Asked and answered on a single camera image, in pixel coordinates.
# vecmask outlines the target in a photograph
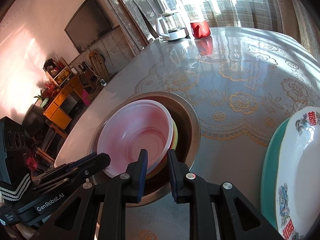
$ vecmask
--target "metal screw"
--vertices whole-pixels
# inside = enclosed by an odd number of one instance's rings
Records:
[[[84,189],[89,189],[92,187],[92,183],[91,182],[85,182],[84,184],[82,184],[82,187]]]
[[[187,179],[195,179],[195,178],[196,178],[196,175],[193,174],[193,173],[187,173],[187,174],[186,174],[186,178],[187,178]]]
[[[130,175],[128,173],[122,173],[120,175],[120,179],[128,179],[130,177]]]
[[[223,183],[223,187],[225,189],[232,189],[232,184],[230,182],[225,182],[225,183]]]

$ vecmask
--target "pink wall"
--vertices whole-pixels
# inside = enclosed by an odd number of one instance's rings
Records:
[[[113,27],[118,22],[97,0]],[[0,23],[0,118],[21,123],[40,93],[45,60],[56,54],[67,63],[79,54],[64,32],[84,0],[16,0]]]

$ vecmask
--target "electric kettle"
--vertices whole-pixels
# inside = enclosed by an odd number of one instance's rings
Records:
[[[184,39],[189,35],[186,25],[178,10],[160,14],[156,20],[156,32],[167,41]]]

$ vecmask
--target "table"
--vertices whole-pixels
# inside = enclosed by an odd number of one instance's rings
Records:
[[[293,38],[264,30],[211,28],[206,39],[156,39],[119,72],[80,118],[56,165],[87,155],[97,126],[132,96],[167,91],[185,98],[201,126],[191,171],[233,183],[257,208],[265,152],[276,128],[305,106],[320,106],[319,63]],[[127,208],[127,239],[188,239],[188,205],[171,194]]]
[[[45,108],[43,115],[45,115],[50,121],[58,125],[62,130],[64,130],[71,121],[70,116],[68,116],[60,106],[64,100],[68,97],[71,92],[75,92],[80,98],[82,98],[82,84],[80,82],[79,76],[75,75],[67,85],[65,85],[59,93],[54,97],[50,104]]]

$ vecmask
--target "teal plate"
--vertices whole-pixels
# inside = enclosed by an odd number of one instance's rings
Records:
[[[288,121],[289,118],[277,128],[269,142],[261,176],[261,214],[276,230],[278,230],[276,222],[276,179],[279,164],[279,150]]]

